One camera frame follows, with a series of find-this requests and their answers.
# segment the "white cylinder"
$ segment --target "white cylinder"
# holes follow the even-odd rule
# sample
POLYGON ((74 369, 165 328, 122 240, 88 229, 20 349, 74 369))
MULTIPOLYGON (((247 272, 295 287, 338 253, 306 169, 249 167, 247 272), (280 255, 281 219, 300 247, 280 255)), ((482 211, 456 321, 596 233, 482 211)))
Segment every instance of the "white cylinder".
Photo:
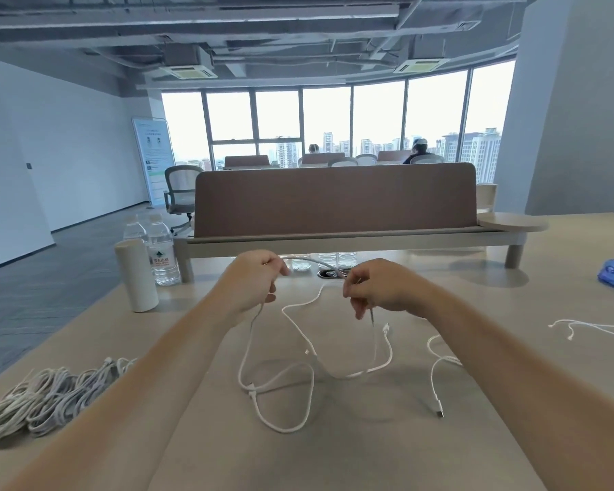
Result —
POLYGON ((146 312, 159 304, 148 251, 142 239, 126 239, 114 247, 120 278, 133 312, 146 312))

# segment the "exposed ceiling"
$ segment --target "exposed ceiling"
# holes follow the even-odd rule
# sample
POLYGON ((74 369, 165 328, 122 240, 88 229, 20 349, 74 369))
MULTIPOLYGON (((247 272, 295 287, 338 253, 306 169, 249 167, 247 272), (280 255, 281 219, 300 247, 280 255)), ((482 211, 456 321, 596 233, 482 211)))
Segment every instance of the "exposed ceiling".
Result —
POLYGON ((151 88, 383 79, 409 58, 441 69, 514 54, 528 0, 0 0, 0 46, 73 51, 151 88), (216 80, 163 67, 200 47, 216 80))

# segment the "person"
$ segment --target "person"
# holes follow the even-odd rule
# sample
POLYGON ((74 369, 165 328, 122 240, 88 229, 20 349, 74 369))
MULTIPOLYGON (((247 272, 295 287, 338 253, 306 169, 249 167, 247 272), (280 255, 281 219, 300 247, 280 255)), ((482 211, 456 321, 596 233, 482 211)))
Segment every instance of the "person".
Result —
POLYGON ((403 164, 442 164, 444 158, 434 153, 427 152, 427 140, 424 137, 414 140, 412 154, 407 157, 403 164))
MULTIPOLYGON (((221 340, 241 313, 273 301, 276 279, 288 273, 270 251, 239 255, 188 314, 4 489, 147 489, 221 340)), ((343 296, 357 319, 379 306, 428 320, 549 490, 614 491, 613 401, 399 264, 378 259, 357 265, 343 296)))

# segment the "bottle label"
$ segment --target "bottle label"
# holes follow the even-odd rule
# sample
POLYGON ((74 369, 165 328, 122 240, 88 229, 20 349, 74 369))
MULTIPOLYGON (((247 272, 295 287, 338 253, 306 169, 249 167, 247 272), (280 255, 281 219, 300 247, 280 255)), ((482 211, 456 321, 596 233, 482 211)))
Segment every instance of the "bottle label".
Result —
POLYGON ((153 267, 169 267, 175 265, 175 255, 173 248, 161 249, 150 248, 150 259, 153 267))

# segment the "hand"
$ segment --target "hand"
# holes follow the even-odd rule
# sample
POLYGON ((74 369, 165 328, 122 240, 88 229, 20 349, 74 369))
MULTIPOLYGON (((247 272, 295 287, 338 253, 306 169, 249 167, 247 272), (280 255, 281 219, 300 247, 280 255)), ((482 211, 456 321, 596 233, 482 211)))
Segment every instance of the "hand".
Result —
POLYGON ((424 317, 437 286, 402 265, 377 258, 353 268, 344 282, 344 298, 350 298, 355 317, 380 306, 424 317))
POLYGON ((275 279, 287 276, 284 260, 267 250, 247 251, 228 265, 210 295, 226 304, 233 313, 275 301, 275 279))

